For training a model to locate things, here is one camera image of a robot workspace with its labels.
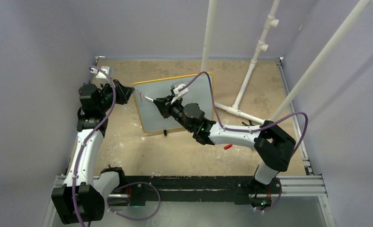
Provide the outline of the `yellow framed whiteboard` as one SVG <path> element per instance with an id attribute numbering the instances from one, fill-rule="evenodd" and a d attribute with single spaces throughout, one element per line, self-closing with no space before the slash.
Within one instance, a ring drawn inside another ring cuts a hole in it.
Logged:
<path id="1" fill-rule="evenodd" d="M 164 79 L 154 79 L 136 82 L 134 88 L 134 100 L 138 115 L 145 133 L 160 132 L 163 130 L 174 130 L 183 128 L 173 117 L 164 119 L 157 106 L 147 98 L 156 99 L 171 95 L 171 86 L 174 84 L 187 84 L 195 74 L 170 77 Z M 205 117 L 209 120 L 215 119 L 209 82 L 213 85 L 213 77 L 209 78 L 203 74 L 199 76 L 190 86 L 188 92 L 183 96 L 182 105 L 197 103 L 200 109 L 205 112 Z"/>

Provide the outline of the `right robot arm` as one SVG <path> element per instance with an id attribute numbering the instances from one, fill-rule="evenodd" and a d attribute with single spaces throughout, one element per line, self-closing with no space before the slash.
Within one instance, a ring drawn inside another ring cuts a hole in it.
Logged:
<path id="1" fill-rule="evenodd" d="M 252 188 L 264 192 L 272 179 L 288 169 L 293 156 L 295 139 L 272 121 L 262 125 L 222 125 L 205 117 L 197 103 L 182 105 L 182 100 L 172 101 L 172 96 L 153 99 L 164 119 L 172 117 L 202 145 L 232 144 L 255 150 L 262 159 L 253 179 Z"/>

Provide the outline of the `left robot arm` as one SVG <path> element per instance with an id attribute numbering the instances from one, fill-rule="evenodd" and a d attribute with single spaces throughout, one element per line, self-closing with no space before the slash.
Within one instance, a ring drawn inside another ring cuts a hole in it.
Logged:
<path id="1" fill-rule="evenodd" d="M 108 116 L 115 104 L 128 103 L 133 87 L 123 86 L 117 79 L 113 85 L 97 87 L 93 83 L 79 90 L 76 151 L 69 172 L 62 184 L 52 191 L 51 199 L 63 224 L 89 226 L 100 221 L 107 208 L 111 191 L 122 193 L 127 181 L 120 167 L 108 167 L 94 179 L 98 152 L 106 134 Z"/>

